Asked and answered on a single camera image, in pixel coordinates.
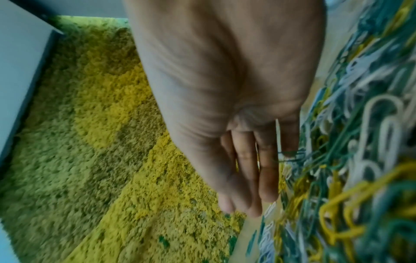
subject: pile of paper clips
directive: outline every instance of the pile of paper clips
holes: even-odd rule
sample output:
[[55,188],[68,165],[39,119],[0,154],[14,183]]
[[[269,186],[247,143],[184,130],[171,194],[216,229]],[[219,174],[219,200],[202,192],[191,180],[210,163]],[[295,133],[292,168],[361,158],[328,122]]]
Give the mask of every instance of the pile of paper clips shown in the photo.
[[415,43],[415,0],[366,1],[281,165],[258,262],[416,262]]

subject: human hand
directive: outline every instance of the human hand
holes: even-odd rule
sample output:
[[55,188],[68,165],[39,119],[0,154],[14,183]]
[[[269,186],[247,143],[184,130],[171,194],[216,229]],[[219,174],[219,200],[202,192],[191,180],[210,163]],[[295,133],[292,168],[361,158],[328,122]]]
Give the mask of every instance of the human hand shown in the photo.
[[217,191],[223,211],[260,216],[261,200],[278,198],[276,119],[282,150],[298,148],[299,111],[323,46],[324,1],[125,6],[173,142]]

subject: hand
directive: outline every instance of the hand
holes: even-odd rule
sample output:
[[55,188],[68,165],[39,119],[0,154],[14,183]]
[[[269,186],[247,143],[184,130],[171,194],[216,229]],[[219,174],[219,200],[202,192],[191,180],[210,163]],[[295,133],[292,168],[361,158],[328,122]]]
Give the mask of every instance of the hand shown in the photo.
[[218,192],[223,211],[261,215],[261,200],[278,198],[276,119],[283,151],[298,148],[299,111],[323,46],[324,1],[125,5],[173,142]]

